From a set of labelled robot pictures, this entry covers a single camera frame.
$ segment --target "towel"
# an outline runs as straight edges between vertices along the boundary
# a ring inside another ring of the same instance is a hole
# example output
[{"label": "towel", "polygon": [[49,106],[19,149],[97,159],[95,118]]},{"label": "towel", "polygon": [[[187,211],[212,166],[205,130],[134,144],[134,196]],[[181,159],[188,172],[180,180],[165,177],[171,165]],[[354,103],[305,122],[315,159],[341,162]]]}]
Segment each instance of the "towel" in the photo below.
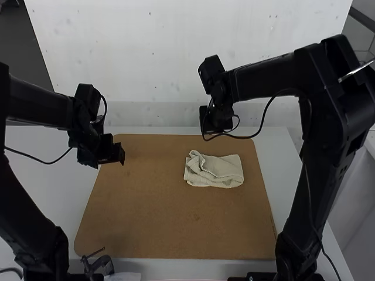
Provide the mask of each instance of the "towel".
[{"label": "towel", "polygon": [[183,179],[191,186],[215,186],[230,189],[244,182],[241,159],[238,155],[215,157],[196,150],[186,158]]}]

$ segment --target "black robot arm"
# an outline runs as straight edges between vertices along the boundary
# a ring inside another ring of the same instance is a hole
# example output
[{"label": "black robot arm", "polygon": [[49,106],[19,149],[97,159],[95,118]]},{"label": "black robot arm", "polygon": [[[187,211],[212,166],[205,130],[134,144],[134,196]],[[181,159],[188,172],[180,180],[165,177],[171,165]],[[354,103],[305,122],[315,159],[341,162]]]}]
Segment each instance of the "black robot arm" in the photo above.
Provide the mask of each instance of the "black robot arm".
[{"label": "black robot arm", "polygon": [[9,75],[8,66],[0,63],[0,236],[23,267],[25,280],[102,280],[93,272],[107,265],[113,273],[109,256],[89,265],[86,275],[69,275],[68,240],[60,227],[48,220],[15,177],[4,154],[7,120],[42,125],[67,131],[68,146],[77,148],[79,163],[98,168],[99,164],[125,160],[120,143],[112,134],[103,133],[104,118],[97,116],[100,100],[92,86],[79,84],[74,97],[44,90]]},{"label": "black robot arm", "polygon": [[236,102],[295,95],[304,144],[294,202],[278,235],[277,281],[307,280],[316,271],[324,226],[354,154],[375,123],[374,71],[339,83],[359,66],[347,39],[335,36],[293,53],[225,71],[218,56],[198,69],[209,107],[200,108],[202,134],[231,129]]}]

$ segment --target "crumpled cloth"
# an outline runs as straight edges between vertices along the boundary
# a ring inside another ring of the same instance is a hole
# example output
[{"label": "crumpled cloth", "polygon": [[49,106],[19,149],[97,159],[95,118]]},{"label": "crumpled cloth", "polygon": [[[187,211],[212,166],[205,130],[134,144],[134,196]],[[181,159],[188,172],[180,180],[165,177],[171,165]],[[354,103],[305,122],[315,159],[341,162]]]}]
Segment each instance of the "crumpled cloth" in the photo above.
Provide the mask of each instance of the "crumpled cloth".
[{"label": "crumpled cloth", "polygon": [[215,186],[230,189],[244,182],[239,155],[215,157],[196,150],[186,158],[183,179],[191,186]]}]

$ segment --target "white paper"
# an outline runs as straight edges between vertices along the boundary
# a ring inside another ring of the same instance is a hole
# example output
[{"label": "white paper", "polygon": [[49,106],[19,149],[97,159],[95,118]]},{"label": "white paper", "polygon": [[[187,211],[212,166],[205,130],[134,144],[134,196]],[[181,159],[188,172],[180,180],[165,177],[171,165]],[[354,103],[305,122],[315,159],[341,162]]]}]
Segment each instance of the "white paper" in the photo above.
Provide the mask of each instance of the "white paper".
[{"label": "white paper", "polygon": [[141,274],[134,272],[119,272],[105,276],[104,281],[141,281]]}]

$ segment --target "white wall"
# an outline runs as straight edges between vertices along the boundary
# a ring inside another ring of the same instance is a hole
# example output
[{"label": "white wall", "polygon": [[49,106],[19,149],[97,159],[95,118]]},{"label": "white wall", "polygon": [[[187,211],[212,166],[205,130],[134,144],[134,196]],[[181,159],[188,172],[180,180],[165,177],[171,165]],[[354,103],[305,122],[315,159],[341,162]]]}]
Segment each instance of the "white wall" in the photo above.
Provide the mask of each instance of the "white wall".
[{"label": "white wall", "polygon": [[328,219],[341,250],[352,242],[351,239],[375,206],[374,172],[375,161],[362,147],[345,174]]},{"label": "white wall", "polygon": [[[196,126],[207,103],[197,68],[218,54],[229,70],[341,33],[351,0],[25,0],[54,89],[91,83],[110,103],[107,125]],[[265,100],[236,110],[259,125]],[[300,143],[295,98],[267,126]]]},{"label": "white wall", "polygon": [[351,243],[343,251],[354,280],[374,280],[375,208],[368,214]]}]

